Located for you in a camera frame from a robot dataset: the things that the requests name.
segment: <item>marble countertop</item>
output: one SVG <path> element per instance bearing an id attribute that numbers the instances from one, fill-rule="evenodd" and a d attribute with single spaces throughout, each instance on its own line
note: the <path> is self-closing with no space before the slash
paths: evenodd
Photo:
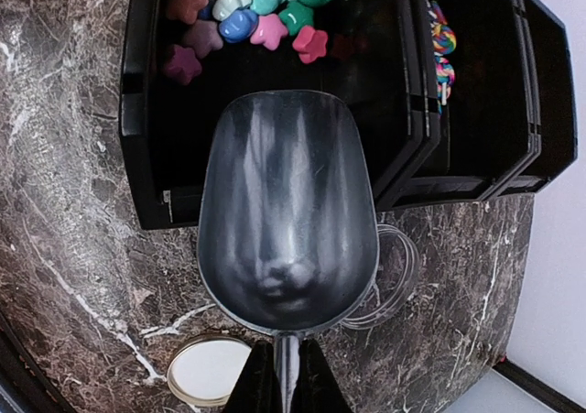
<path id="1" fill-rule="evenodd" d="M 0 307 L 80 412 L 191 411 L 167 389 L 189 338 L 240 328 L 197 272 L 197 230 L 138 230 L 117 138 L 128 0 L 0 0 Z M 505 351 L 533 200 L 380 215 L 417 243 L 387 324 L 320 337 L 358 413 L 437 412 Z"/>

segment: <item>black plastic container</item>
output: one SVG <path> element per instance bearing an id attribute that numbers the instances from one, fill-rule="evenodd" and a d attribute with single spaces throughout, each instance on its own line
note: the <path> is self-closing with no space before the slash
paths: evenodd
<path id="1" fill-rule="evenodd" d="M 308 66 L 292 39 L 276 52 L 244 42 L 213 52 L 187 87 L 156 74 L 157 51 L 178 43 L 186 29 L 160 15 L 164 6 L 131 0 L 123 64 L 121 142 L 143 228 L 197 224 L 216 123 L 229 102 L 250 92 L 313 89 L 343 99 L 361 134 L 379 210 L 390 208 L 402 168 L 417 169 L 413 155 L 425 160 L 432 150 L 410 0 L 334 0 L 332 11 L 318 13 L 317 27 L 362 40 L 364 51 L 347 61 Z"/>
<path id="2" fill-rule="evenodd" d="M 421 170 L 426 161 L 428 162 L 426 168 L 433 168 L 437 171 L 442 171 L 442 168 L 447 169 L 449 165 L 448 158 L 444 157 L 449 153 L 448 149 L 444 147 L 444 155 L 442 155 L 442 149 L 434 153 L 434 150 L 440 144 L 442 133 L 435 61 L 433 53 L 429 54 L 433 51 L 433 43 L 429 32 L 428 6 L 425 0 L 411 0 L 411 3 L 413 23 L 415 24 L 417 35 L 417 53 L 421 64 L 423 106 L 420 110 L 423 113 L 420 115 L 419 121 L 422 122 L 423 137 L 418 150 L 398 173 L 395 182 L 387 189 L 384 201 L 376 204 L 378 211 L 389 210 L 391 206 L 396 204 L 399 198 L 405 194 L 405 186 Z"/>
<path id="3" fill-rule="evenodd" d="M 456 82 L 439 145 L 450 150 L 449 167 L 434 170 L 424 164 L 403 188 L 396 207 L 490 199 L 538 154 L 531 77 L 515 0 L 436 1 L 458 38 L 458 47 L 447 56 Z M 429 23 L 427 30 L 431 37 Z"/>
<path id="4" fill-rule="evenodd" d="M 564 24 L 539 0 L 517 0 L 527 22 L 526 47 L 537 79 L 541 153 L 503 194 L 537 192 L 546 187 L 578 157 L 576 107 L 570 49 Z"/>

